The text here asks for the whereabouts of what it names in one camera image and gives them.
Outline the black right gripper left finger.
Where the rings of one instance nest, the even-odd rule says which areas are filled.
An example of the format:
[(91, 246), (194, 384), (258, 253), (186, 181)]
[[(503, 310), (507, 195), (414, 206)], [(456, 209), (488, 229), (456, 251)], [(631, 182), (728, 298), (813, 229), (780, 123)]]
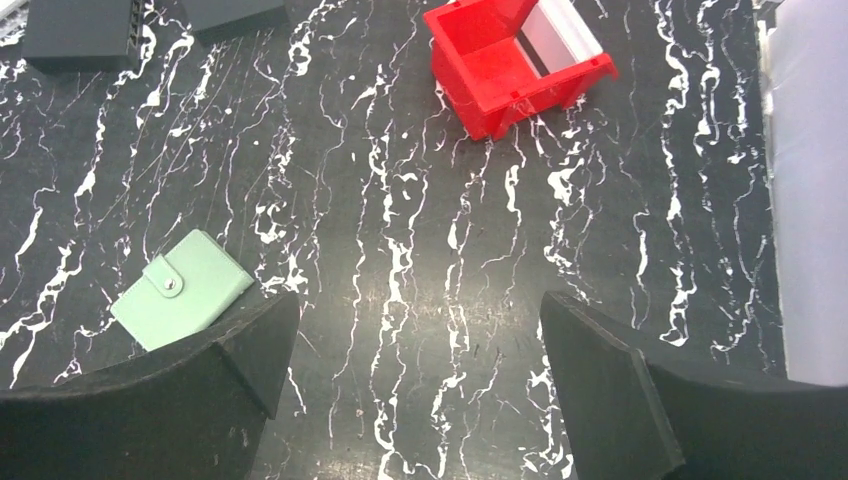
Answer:
[(285, 292), (134, 359), (1, 394), (5, 479), (245, 479), (300, 322)]

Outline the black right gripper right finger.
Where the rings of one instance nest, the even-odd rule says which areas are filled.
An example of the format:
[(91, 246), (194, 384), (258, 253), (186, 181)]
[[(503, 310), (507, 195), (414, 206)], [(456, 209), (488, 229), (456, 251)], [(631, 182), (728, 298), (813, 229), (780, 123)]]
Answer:
[(540, 321), (582, 479), (843, 479), (847, 390), (721, 365), (557, 291)]

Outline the mint green card holder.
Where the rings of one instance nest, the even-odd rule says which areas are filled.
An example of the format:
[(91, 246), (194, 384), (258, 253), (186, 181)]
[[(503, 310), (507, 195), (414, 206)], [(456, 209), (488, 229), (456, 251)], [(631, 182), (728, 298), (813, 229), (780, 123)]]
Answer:
[(145, 266), (110, 313), (150, 352), (209, 327), (253, 283), (215, 239), (194, 229)]

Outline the red plastic bin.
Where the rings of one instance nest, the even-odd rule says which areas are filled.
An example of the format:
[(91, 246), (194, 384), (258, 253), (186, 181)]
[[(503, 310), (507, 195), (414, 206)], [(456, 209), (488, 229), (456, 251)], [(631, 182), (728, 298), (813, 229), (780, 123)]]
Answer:
[(540, 77), (517, 41), (537, 1), (454, 1), (426, 12), (431, 70), (474, 140), (502, 138), (515, 123), (567, 109), (617, 68), (604, 52)]

